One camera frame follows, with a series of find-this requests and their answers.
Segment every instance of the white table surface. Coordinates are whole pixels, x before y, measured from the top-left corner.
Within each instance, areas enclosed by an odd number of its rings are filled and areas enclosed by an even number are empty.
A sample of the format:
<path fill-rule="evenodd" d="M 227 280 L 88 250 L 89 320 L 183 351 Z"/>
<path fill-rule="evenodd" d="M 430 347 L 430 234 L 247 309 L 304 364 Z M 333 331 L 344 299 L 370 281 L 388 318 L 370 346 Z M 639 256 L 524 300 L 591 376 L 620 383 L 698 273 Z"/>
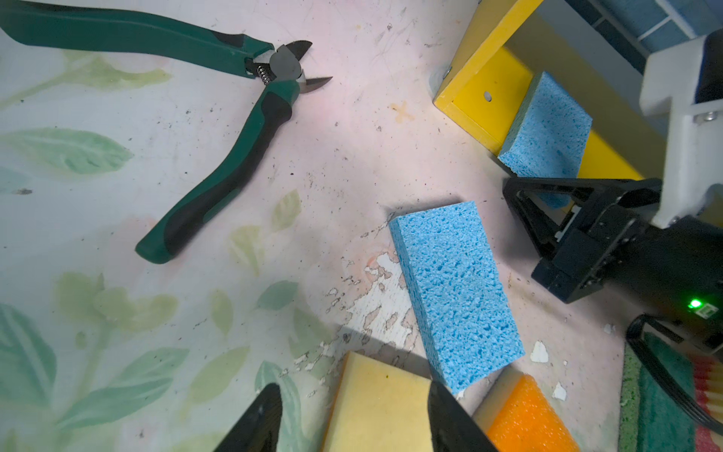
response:
<path fill-rule="evenodd" d="M 19 334 L 15 352 L 32 363 L 9 377 L 0 369 L 0 440 L 12 437 L 36 451 L 50 444 L 68 451 L 211 450 L 254 398 L 254 385 L 278 380 L 290 400 L 279 450 L 313 450 L 346 351 L 428 372 L 388 219 L 473 200 L 528 352 L 514 365 L 537 379 L 584 451 L 616 450 L 630 316 L 613 313 L 606 294 L 565 305 L 530 279 L 537 258 L 502 199 L 506 173 L 432 105 L 475 0 L 71 3 L 161 14 L 277 46 L 307 39 L 314 43 L 302 61 L 307 76 L 334 79 L 300 96 L 251 183 L 182 255 L 153 265 L 136 256 L 135 244 L 221 162 L 262 84 L 182 61 L 102 54 L 111 68 L 85 84 L 56 83 L 7 105 L 1 99 L 58 80 L 69 55 L 0 33 L 0 302 L 9 319 L 0 333 Z M 72 67 L 97 55 L 79 56 Z M 131 86 L 114 82 L 114 69 L 163 72 L 149 76 L 157 83 Z M 94 132 L 132 156 L 116 171 L 76 174 L 47 163 L 57 158 L 62 166 L 66 157 L 52 147 L 44 161 L 8 138 L 45 127 Z M 275 217 L 293 191 L 298 216 L 291 194 Z M 291 225 L 276 231 L 280 220 Z M 248 253 L 231 239 L 243 234 L 251 237 L 243 242 Z M 93 294 L 80 314 L 62 305 L 60 297 L 82 304 L 70 289 L 100 274 L 104 293 L 122 296 L 124 288 L 146 315 L 153 297 L 167 294 L 156 299 L 163 308 L 152 320 L 160 325 L 134 331 L 109 323 L 93 311 L 100 309 Z M 261 297 L 279 281 L 289 282 L 275 286 L 275 297 Z M 616 329 L 607 333 L 605 325 Z M 49 354 L 27 341 L 35 337 Z M 547 347 L 548 363 L 531 361 L 536 341 Z M 172 348 L 160 352 L 173 368 L 153 373 L 146 353 L 161 348 Z M 141 356 L 146 360 L 135 361 Z M 131 363 L 135 380 L 123 379 Z M 468 411 L 495 376 L 465 391 Z M 26 377 L 40 383 L 3 387 Z M 156 385 L 156 400 L 144 401 L 144 383 Z M 552 398 L 558 383 L 565 401 Z M 47 406 L 31 403 L 38 393 Z M 130 399 L 135 409 L 123 406 Z"/>

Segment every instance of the sponge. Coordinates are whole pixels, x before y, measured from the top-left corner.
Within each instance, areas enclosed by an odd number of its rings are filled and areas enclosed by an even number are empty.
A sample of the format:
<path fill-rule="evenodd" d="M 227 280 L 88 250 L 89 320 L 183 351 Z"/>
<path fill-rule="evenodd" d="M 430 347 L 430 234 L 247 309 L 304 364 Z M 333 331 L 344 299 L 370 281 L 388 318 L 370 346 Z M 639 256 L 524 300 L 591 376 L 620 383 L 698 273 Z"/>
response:
<path fill-rule="evenodd" d="M 530 375 L 506 367 L 473 416 L 500 452 L 579 452 Z"/>
<path fill-rule="evenodd" d="M 350 351 L 322 452 L 432 452 L 430 383 Z"/>
<path fill-rule="evenodd" d="M 680 387 L 692 396 L 695 390 L 693 364 L 657 336 L 645 333 L 643 339 Z M 625 346 L 625 354 L 618 450 L 620 452 L 694 452 L 695 423 L 658 386 L 628 345 Z M 637 389 L 631 388 L 632 385 L 637 385 Z M 637 425 L 637 435 L 632 438 L 630 434 L 634 434 L 635 429 L 629 425 L 630 423 Z"/>
<path fill-rule="evenodd" d="M 592 118 L 547 72 L 532 79 L 499 159 L 520 177 L 577 177 Z M 543 195 L 552 208 L 568 197 Z"/>
<path fill-rule="evenodd" d="M 389 223 L 435 379 L 459 393 L 524 356 L 474 202 Z"/>

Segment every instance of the pliers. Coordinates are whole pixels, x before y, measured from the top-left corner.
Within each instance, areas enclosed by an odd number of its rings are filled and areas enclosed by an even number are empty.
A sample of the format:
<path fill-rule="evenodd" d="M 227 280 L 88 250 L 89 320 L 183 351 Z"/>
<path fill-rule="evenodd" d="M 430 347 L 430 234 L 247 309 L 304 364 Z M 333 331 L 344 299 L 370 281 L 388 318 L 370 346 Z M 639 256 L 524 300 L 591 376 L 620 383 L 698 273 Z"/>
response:
<path fill-rule="evenodd" d="M 265 88 L 228 156 L 136 246 L 138 255 L 157 264 L 176 257 L 243 189 L 279 126 L 291 118 L 291 106 L 299 94 L 331 80 L 304 76 L 299 60 L 312 45 L 307 40 L 280 46 L 263 62 L 274 50 L 271 43 L 155 14 L 0 0 L 0 28 L 29 46 L 167 56 L 263 81 Z"/>

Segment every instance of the yellow sponge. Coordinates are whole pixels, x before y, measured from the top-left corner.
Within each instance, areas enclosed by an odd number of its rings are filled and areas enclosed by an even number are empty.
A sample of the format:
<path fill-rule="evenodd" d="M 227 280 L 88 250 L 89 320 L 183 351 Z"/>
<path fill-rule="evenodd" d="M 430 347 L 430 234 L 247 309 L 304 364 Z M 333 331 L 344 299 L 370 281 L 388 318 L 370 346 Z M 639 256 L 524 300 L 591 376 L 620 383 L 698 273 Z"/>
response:
<path fill-rule="evenodd" d="M 579 452 L 530 375 L 507 367 L 474 413 L 500 452 Z"/>
<path fill-rule="evenodd" d="M 431 452 L 430 384 L 350 351 L 322 451 Z"/>

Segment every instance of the leaf print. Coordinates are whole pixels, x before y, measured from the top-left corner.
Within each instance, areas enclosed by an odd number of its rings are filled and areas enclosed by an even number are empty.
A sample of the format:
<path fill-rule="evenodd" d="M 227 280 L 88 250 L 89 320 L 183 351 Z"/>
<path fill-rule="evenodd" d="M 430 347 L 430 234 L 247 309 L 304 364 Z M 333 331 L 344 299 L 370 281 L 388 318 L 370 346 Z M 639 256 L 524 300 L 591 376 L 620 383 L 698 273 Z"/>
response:
<path fill-rule="evenodd" d="M 124 72 L 111 66 L 103 57 L 95 56 L 80 68 L 66 72 L 63 81 L 110 91 L 141 88 L 167 82 L 170 79 L 171 75 L 161 69 L 138 74 Z"/>
<path fill-rule="evenodd" d="M 93 298 L 93 308 L 102 314 L 105 320 L 128 331 L 152 330 L 168 322 L 176 313 L 177 307 L 176 297 L 166 294 L 131 302 L 123 287 L 106 289 Z"/>
<path fill-rule="evenodd" d="M 0 400 L 48 406 L 55 374 L 55 353 L 35 323 L 0 304 Z"/>
<path fill-rule="evenodd" d="M 93 308 L 112 324 L 128 321 L 135 315 L 135 306 L 128 301 L 128 293 L 122 287 L 98 292 L 93 297 Z"/>
<path fill-rule="evenodd" d="M 324 434 L 326 433 L 326 428 L 324 425 L 321 425 L 317 428 L 316 433 L 314 433 L 311 436 L 311 439 L 309 440 L 309 448 L 308 451 L 321 451 L 322 442 L 324 440 Z"/>
<path fill-rule="evenodd" d="M 73 129 L 21 130 L 0 135 L 5 142 L 31 161 L 64 174 L 100 174 L 118 171 L 133 154 L 108 137 Z"/>
<path fill-rule="evenodd" d="M 294 190 L 287 193 L 273 209 L 271 216 L 271 226 L 273 230 L 280 231 L 288 228 L 294 224 L 294 220 L 296 220 L 296 217 L 299 216 L 300 213 L 301 199 L 299 199 L 299 192 Z"/>
<path fill-rule="evenodd" d="M 241 226 L 228 237 L 231 240 L 231 251 L 239 260 L 251 266 L 254 275 L 259 276 L 264 261 L 264 249 L 260 244 L 259 226 Z"/>
<path fill-rule="evenodd" d="M 22 189 L 29 181 L 30 177 L 0 166 L 0 195 Z"/>
<path fill-rule="evenodd" d="M 294 308 L 294 332 L 298 344 L 305 351 L 316 349 L 322 342 L 331 344 L 334 335 L 315 315 Z"/>
<path fill-rule="evenodd" d="M 79 83 L 108 91 L 140 88 L 163 83 L 171 78 L 168 72 L 160 69 L 140 73 L 124 72 L 93 52 L 65 50 L 63 54 L 66 59 L 65 72 L 0 101 L 0 110 L 63 83 Z"/>
<path fill-rule="evenodd" d="M 60 312 L 71 320 L 91 323 L 103 321 L 93 307 L 93 298 L 103 290 L 103 275 L 93 279 L 82 273 L 63 273 L 55 285 L 55 299 Z"/>
<path fill-rule="evenodd" d="M 127 322 L 119 323 L 119 327 L 129 331 L 148 331 L 168 322 L 178 307 L 178 300 L 171 295 L 161 294 L 152 300 L 141 299 L 137 302 L 136 315 Z"/>
<path fill-rule="evenodd" d="M 75 335 L 75 348 L 78 350 L 85 350 L 88 346 L 88 338 L 82 331 L 78 331 Z"/>
<path fill-rule="evenodd" d="M 188 356 L 188 349 L 163 347 L 147 351 L 126 366 L 109 386 L 133 386 L 161 378 L 169 378 Z"/>
<path fill-rule="evenodd" d="M 172 378 L 161 378 L 140 385 L 92 391 L 70 407 L 58 421 L 58 428 L 70 430 L 121 419 L 158 400 L 172 382 Z"/>
<path fill-rule="evenodd" d="M 296 384 L 288 375 L 282 375 L 282 370 L 276 364 L 269 361 L 261 363 L 254 389 L 261 391 L 269 383 L 277 383 L 281 388 L 281 402 L 283 413 L 281 415 L 281 429 L 278 436 L 278 451 L 306 451 L 309 440 L 304 437 L 301 431 L 301 400 Z"/>
<path fill-rule="evenodd" d="M 238 347 L 206 364 L 191 382 L 187 403 L 202 404 L 221 394 L 244 365 L 248 354 L 249 347 Z"/>
<path fill-rule="evenodd" d="M 84 58 L 87 58 L 89 56 L 95 55 L 94 52 L 89 52 L 85 50 L 72 50 L 70 48 L 63 48 L 63 57 L 65 57 L 66 61 L 66 67 L 69 67 L 71 64 L 75 63 L 76 61 L 82 60 Z"/>
<path fill-rule="evenodd" d="M 329 373 L 329 369 L 331 369 L 332 364 L 334 364 L 333 357 L 322 355 L 319 357 L 319 359 L 316 360 L 316 362 L 314 363 L 314 367 L 312 367 L 309 373 L 314 378 L 321 380 L 326 376 L 326 374 Z"/>
<path fill-rule="evenodd" d="M 113 422 L 158 400 L 171 386 L 173 373 L 188 349 L 162 348 L 144 353 L 110 384 L 70 407 L 58 427 L 70 430 Z"/>
<path fill-rule="evenodd" d="M 259 300 L 256 302 L 256 307 L 264 310 L 278 311 L 291 303 L 298 287 L 299 283 L 292 283 L 291 281 L 273 283 L 261 294 L 261 297 L 259 297 Z"/>
<path fill-rule="evenodd" d="M 33 452 L 34 449 L 28 444 L 23 443 L 15 432 L 14 428 L 8 430 L 7 437 L 5 438 L 5 444 L 2 448 L 3 452 Z"/>
<path fill-rule="evenodd" d="M 225 438 L 224 432 L 205 433 L 174 444 L 169 452 L 211 452 Z"/>
<path fill-rule="evenodd" d="M 217 289 L 211 294 L 210 303 L 211 320 L 225 337 L 234 323 L 234 307 L 231 305 L 231 300 L 224 291 Z"/>
<path fill-rule="evenodd" d="M 288 338 L 288 347 L 291 354 L 295 358 L 306 354 L 306 359 L 301 364 L 301 367 L 306 369 L 307 366 L 311 365 L 309 373 L 315 378 L 321 379 L 334 363 L 334 358 L 321 355 L 323 351 L 321 344 L 331 344 L 334 339 L 332 331 L 313 314 L 295 308 L 294 332 L 298 340 L 295 341 L 292 337 Z"/>

